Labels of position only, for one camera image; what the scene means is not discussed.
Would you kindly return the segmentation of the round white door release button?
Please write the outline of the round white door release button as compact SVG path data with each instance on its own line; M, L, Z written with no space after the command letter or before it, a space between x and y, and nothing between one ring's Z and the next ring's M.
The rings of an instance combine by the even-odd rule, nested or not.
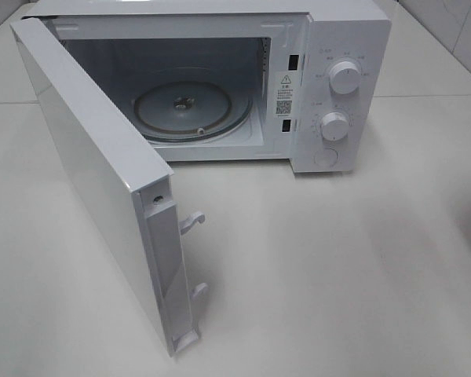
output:
M321 149L314 156L315 164L323 170L332 168L337 161L338 152L332 148Z

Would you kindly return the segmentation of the white microwave door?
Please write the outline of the white microwave door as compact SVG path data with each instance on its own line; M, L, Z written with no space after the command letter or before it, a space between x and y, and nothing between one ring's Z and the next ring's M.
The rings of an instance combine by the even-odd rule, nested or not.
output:
M75 191L169 355L199 339L195 305L207 285L188 284L169 165L45 24L11 26L18 50Z

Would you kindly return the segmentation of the white microwave knob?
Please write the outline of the white microwave knob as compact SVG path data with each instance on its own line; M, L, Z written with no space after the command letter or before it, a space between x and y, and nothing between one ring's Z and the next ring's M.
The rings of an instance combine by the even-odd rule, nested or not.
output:
M330 112L320 120L320 132L327 141L340 141L349 132L349 120L341 112Z
M336 94L350 94L358 89L361 73L360 65L354 60L337 60L327 69L330 88Z

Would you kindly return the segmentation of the glass microwave turntable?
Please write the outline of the glass microwave turntable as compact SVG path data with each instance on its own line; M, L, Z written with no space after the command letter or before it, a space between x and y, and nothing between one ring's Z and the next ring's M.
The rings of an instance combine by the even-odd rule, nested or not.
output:
M134 124L159 143L203 141L229 133L252 109L249 94L212 82L176 81L155 86L134 102Z

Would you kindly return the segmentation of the white microwave oven body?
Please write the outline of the white microwave oven body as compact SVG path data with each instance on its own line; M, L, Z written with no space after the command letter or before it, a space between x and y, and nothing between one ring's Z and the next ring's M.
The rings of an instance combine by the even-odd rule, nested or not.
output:
M197 142L142 137L168 163L282 159L299 174L350 171L356 161L391 29L372 1L40 1L36 18L54 34L119 111L155 86L212 82L249 94L233 131ZM336 94L327 69L352 59L357 90ZM341 112L349 132L327 141L320 120ZM324 148L338 161L314 162Z

